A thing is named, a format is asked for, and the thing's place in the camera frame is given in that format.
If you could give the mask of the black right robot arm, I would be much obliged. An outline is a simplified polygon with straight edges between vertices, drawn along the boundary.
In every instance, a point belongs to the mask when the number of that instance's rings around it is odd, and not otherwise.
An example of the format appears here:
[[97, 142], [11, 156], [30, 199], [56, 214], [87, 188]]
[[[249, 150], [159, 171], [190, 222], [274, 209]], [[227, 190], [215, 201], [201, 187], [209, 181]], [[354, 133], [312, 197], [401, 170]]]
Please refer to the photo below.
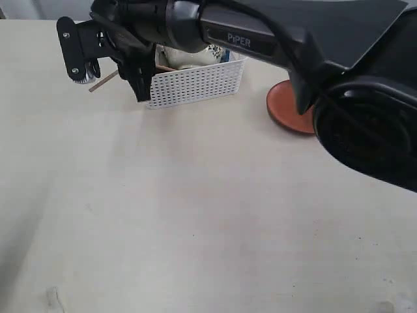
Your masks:
[[416, 190], [412, 1], [95, 1], [119, 50], [217, 44], [285, 69], [321, 145], [375, 179]]

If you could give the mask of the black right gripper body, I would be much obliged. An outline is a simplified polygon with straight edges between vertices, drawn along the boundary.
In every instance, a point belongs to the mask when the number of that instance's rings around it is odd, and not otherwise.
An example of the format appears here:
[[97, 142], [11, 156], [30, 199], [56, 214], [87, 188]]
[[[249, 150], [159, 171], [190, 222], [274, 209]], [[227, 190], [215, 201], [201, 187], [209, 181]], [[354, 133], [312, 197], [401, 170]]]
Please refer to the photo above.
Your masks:
[[90, 17], [107, 34], [120, 56], [113, 60], [128, 64], [154, 57], [155, 45], [168, 45], [165, 12], [167, 1], [93, 1]]

